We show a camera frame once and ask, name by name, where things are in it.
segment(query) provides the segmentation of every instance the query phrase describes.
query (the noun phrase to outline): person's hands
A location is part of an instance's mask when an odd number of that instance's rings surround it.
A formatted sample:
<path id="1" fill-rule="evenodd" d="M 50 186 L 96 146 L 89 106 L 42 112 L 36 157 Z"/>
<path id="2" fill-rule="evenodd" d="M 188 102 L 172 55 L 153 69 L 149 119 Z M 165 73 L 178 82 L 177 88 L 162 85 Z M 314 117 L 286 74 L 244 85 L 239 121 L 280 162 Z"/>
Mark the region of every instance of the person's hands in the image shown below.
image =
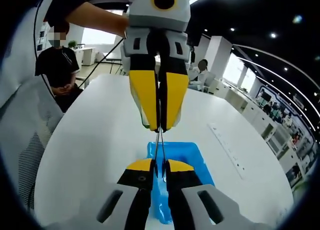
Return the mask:
<path id="1" fill-rule="evenodd" d="M 62 96 L 69 93 L 69 91 L 65 87 L 51 87 L 51 90 L 56 96 Z"/>
<path id="2" fill-rule="evenodd" d="M 74 87 L 74 85 L 69 83 L 69 84 L 64 86 L 64 89 L 66 89 L 69 92 L 73 87 Z"/>

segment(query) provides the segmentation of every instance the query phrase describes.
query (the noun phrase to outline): floor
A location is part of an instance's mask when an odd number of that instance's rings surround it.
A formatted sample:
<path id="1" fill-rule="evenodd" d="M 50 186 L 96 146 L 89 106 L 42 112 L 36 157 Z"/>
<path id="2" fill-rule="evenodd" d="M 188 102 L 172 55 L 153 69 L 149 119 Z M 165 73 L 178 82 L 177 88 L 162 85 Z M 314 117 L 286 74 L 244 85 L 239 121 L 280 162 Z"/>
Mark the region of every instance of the floor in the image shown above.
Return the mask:
<path id="1" fill-rule="evenodd" d="M 96 65 L 97 63 L 91 66 L 82 66 L 80 72 L 78 72 L 76 76 L 86 78 L 91 73 L 91 71 L 96 67 Z M 111 63 L 100 63 L 98 67 L 94 70 L 92 75 L 89 77 L 89 81 L 92 81 L 93 79 L 95 79 L 101 74 L 117 74 L 117 75 L 121 74 L 122 75 L 123 72 L 121 71 L 121 69 L 122 69 L 122 66 L 120 66 L 119 64 L 113 64 L 112 66 Z M 78 86 L 80 86 L 82 81 L 76 80 L 75 83 Z"/>

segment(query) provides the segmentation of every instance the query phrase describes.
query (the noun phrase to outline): window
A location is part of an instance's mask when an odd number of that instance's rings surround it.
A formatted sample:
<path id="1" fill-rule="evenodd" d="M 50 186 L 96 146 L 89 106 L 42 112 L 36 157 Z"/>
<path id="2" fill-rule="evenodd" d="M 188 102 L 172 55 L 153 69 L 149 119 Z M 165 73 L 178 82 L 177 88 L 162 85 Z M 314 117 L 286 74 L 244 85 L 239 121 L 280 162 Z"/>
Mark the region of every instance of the window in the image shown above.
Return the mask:
<path id="1" fill-rule="evenodd" d="M 108 12 L 122 15 L 123 10 L 106 10 Z M 116 35 L 96 29 L 84 28 L 82 35 L 82 44 L 114 44 Z"/>
<path id="2" fill-rule="evenodd" d="M 246 71 L 245 77 L 243 79 L 243 82 L 241 84 L 241 88 L 246 89 L 247 92 L 249 93 L 252 86 L 254 85 L 255 79 L 256 79 L 256 75 L 250 68 L 248 68 L 248 70 Z"/>
<path id="3" fill-rule="evenodd" d="M 237 84 L 244 65 L 236 55 L 231 53 L 222 77 L 233 84 Z"/>

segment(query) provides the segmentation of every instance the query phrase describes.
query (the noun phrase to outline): white round table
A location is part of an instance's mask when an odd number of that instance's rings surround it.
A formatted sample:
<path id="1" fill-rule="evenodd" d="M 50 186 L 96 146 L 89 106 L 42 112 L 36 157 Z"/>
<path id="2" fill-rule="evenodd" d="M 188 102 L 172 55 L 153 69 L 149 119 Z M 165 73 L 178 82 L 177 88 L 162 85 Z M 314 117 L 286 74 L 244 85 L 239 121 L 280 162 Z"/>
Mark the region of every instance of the white round table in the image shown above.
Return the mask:
<path id="1" fill-rule="evenodd" d="M 208 127 L 215 123 L 245 166 L 241 179 Z M 293 205 L 281 165 L 262 137 L 224 99 L 188 89 L 180 123 L 166 142 L 197 144 L 215 186 L 239 204 L 249 220 L 275 226 Z M 116 183 L 125 168 L 147 156 L 156 134 L 141 124 L 129 78 L 100 75 L 61 119 L 45 149 L 35 184 L 36 219 L 43 226 L 76 215 L 81 200 Z M 149 214 L 146 229 L 174 229 Z"/>

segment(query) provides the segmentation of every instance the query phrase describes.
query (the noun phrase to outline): office chair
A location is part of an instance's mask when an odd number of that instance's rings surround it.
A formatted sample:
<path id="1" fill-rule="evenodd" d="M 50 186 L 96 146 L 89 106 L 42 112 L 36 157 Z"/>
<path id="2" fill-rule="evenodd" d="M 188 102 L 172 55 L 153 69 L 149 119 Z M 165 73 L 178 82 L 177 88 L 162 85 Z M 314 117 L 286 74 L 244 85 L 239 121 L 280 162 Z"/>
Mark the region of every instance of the office chair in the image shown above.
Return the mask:
<path id="1" fill-rule="evenodd" d="M 28 209 L 34 208 L 33 191 L 41 158 L 62 116 L 41 76 L 24 82 L 0 108 L 3 162 Z"/>

